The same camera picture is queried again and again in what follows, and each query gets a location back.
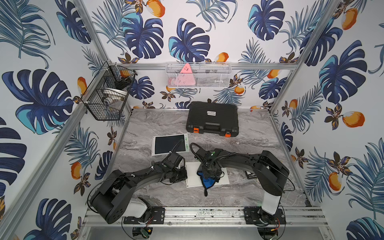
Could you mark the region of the blue grey microfibre cloth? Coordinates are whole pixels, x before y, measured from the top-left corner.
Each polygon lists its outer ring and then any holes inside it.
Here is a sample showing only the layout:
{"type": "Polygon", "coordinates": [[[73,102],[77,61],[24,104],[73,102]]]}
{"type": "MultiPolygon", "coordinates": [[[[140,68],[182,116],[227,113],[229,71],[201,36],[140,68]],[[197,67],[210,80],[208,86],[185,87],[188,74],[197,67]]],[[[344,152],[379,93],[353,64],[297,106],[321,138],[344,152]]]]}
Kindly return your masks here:
{"type": "Polygon", "coordinates": [[[203,171],[197,171],[197,175],[199,176],[201,183],[204,187],[204,196],[208,196],[208,189],[212,188],[215,183],[218,183],[221,179],[221,176],[213,176],[213,177],[204,177],[203,171]]]}

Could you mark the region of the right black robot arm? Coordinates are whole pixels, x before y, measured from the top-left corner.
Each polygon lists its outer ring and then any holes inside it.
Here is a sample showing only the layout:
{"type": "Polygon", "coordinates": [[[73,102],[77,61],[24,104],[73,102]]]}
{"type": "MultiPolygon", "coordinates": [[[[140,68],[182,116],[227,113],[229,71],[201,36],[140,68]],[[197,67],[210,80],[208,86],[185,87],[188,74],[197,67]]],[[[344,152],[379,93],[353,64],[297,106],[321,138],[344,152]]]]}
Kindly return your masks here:
{"type": "Polygon", "coordinates": [[[264,190],[261,206],[251,209],[251,213],[245,216],[246,223],[257,227],[286,223],[286,220],[277,217],[276,213],[285,185],[290,180],[290,171],[271,152],[240,154],[223,149],[206,151],[196,143],[190,144],[190,150],[201,163],[197,175],[205,189],[205,196],[208,195],[208,189],[222,178],[222,168],[243,170],[254,174],[264,190]]]}

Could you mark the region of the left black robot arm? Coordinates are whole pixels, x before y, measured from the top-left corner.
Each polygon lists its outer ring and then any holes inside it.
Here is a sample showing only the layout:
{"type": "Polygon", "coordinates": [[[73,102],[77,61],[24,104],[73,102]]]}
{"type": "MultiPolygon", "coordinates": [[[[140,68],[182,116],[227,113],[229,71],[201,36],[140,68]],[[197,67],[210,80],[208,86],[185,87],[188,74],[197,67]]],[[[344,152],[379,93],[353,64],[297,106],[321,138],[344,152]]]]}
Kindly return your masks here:
{"type": "Polygon", "coordinates": [[[115,223],[126,212],[137,190],[153,183],[169,181],[169,185],[187,179],[186,161],[177,153],[182,141],[178,141],[169,154],[160,162],[136,172],[111,172],[105,180],[94,187],[87,197],[90,210],[99,214],[107,224],[115,223]]]}

